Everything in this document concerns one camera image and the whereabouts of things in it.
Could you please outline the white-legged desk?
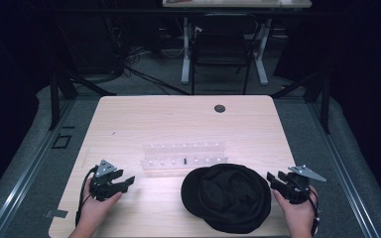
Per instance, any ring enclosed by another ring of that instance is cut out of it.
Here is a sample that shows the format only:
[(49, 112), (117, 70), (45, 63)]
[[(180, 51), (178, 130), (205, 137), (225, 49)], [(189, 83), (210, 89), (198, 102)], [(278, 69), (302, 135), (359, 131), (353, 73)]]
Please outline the white-legged desk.
[[(163, 6), (169, 8), (249, 8), (251, 10), (284, 10), (290, 9), (300, 11), (312, 6), (311, 0), (163, 0)], [(269, 83), (265, 67), (263, 65), (263, 54), (266, 49), (271, 31), (272, 19), (268, 18), (261, 24), (260, 45), (254, 53), (255, 65), (261, 85)]]

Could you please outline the grey tape strip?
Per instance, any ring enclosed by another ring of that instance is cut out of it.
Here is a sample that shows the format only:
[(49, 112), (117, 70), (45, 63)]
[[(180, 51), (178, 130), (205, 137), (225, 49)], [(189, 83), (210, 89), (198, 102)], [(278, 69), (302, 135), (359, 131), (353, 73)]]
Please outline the grey tape strip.
[(66, 218), (67, 216), (67, 211), (65, 210), (59, 210), (59, 209), (49, 209), (46, 213), (45, 216), (47, 218)]

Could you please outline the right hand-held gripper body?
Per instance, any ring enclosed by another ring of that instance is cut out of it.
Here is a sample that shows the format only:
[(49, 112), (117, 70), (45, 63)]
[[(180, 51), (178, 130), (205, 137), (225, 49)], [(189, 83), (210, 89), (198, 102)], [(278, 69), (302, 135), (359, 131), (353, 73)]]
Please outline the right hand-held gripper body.
[(310, 197), (311, 180), (325, 182), (326, 178), (314, 172), (306, 165), (289, 167), (287, 195), (284, 196), (291, 204), (301, 204), (307, 201)]

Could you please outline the black cloth hat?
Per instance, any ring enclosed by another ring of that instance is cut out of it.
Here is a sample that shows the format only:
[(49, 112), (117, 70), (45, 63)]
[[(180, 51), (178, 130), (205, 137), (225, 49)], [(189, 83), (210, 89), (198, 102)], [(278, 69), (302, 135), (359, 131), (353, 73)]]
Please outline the black cloth hat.
[(231, 234), (258, 229), (271, 212), (267, 182), (241, 165), (219, 164), (186, 175), (181, 187), (186, 210), (211, 228)]

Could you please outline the black tape square marker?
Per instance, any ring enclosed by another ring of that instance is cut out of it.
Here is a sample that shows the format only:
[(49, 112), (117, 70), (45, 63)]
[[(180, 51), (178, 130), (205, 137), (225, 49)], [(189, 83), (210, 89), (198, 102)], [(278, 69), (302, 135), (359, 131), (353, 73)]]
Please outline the black tape square marker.
[(52, 144), (53, 149), (66, 149), (71, 140), (71, 135), (58, 134)]

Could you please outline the person's left hand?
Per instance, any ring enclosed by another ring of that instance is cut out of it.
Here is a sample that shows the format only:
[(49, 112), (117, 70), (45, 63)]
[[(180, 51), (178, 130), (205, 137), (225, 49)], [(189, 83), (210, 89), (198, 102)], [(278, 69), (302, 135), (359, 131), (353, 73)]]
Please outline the person's left hand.
[(117, 192), (104, 201), (94, 199), (90, 195), (88, 188), (84, 191), (83, 195), (84, 201), (76, 227), (91, 232), (95, 231), (104, 221), (110, 208), (120, 199), (122, 193)]

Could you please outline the black chair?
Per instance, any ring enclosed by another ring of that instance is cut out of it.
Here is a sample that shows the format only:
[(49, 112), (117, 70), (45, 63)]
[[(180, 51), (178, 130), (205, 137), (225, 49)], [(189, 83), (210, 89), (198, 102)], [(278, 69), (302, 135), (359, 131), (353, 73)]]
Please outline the black chair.
[(198, 66), (246, 68), (242, 93), (246, 93), (256, 39), (261, 25), (252, 14), (207, 13), (192, 20), (190, 49), (191, 93), (195, 93)]

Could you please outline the clear acrylic rack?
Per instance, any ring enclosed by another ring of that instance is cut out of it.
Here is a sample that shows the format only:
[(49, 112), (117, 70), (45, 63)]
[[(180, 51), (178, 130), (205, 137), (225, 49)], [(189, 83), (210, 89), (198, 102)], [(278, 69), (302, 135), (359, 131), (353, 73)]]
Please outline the clear acrylic rack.
[(140, 163), (147, 171), (196, 169), (228, 161), (223, 142), (147, 144), (143, 151)]

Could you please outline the person's right hand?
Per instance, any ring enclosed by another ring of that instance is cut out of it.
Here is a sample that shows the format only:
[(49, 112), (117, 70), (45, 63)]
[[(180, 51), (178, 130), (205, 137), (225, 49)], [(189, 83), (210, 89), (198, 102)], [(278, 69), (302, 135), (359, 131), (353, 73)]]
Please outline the person's right hand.
[(309, 230), (312, 233), (315, 220), (315, 210), (307, 200), (301, 204), (291, 204), (278, 191), (273, 194), (283, 210), (287, 228), (293, 230)]

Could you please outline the black metal stand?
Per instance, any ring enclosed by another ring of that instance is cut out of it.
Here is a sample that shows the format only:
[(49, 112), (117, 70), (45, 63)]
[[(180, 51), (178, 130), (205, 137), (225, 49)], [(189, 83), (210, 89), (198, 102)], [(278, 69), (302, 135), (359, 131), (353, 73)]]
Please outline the black metal stand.
[(73, 86), (75, 82), (85, 86), (91, 91), (96, 92), (100, 96), (114, 96), (113, 92), (109, 92), (95, 85), (80, 76), (77, 72), (62, 69), (60, 66), (56, 66), (50, 83), (52, 111), (52, 121), (49, 128), (50, 131), (54, 130), (61, 120), (60, 93), (62, 93), (67, 100), (77, 99), (78, 92)]
[(281, 98), (303, 85), (307, 86), (307, 89), (303, 95), (304, 101), (306, 103), (316, 103), (319, 101), (319, 123), (324, 131), (329, 134), (328, 116), (330, 102), (330, 79), (328, 77), (327, 69), (319, 69), (301, 80), (284, 86), (281, 90), (271, 94), (271, 97), (274, 99)]

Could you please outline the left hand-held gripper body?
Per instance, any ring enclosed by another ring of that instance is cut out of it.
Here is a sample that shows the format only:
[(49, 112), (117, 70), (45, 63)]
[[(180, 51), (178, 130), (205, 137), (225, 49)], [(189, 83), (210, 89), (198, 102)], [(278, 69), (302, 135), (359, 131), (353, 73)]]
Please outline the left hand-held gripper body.
[(104, 201), (110, 198), (112, 195), (117, 193), (115, 191), (116, 183), (112, 181), (111, 173), (114, 171), (118, 171), (118, 169), (105, 160), (101, 160), (100, 164), (97, 166), (96, 172), (94, 173), (89, 192), (93, 197), (95, 197), (99, 201)]

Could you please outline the aluminium floor rail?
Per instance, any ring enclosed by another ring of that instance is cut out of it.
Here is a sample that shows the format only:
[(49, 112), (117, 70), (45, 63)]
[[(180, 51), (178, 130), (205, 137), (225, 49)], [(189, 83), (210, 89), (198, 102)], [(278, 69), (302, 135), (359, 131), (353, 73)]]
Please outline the aluminium floor rail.
[(381, 238), (363, 202), (363, 199), (358, 193), (353, 180), (346, 169), (345, 163), (337, 146), (334, 144), (332, 136), (325, 132), (320, 123), (318, 107), (314, 104), (308, 103), (307, 108), (313, 117), (321, 137), (324, 139), (327, 149), (329, 150), (330, 163), (332, 164), (333, 170), (338, 178), (338, 181), (340, 182), (345, 197), (351, 207), (363, 236), (365, 238)]
[[(0, 181), (0, 238), (49, 238), (70, 170), (81, 142), (81, 124), (74, 120), (76, 103), (63, 104), (61, 120), (50, 131), (50, 108), (40, 110), (21, 147)], [(58, 134), (71, 135), (66, 149), (53, 149)]]

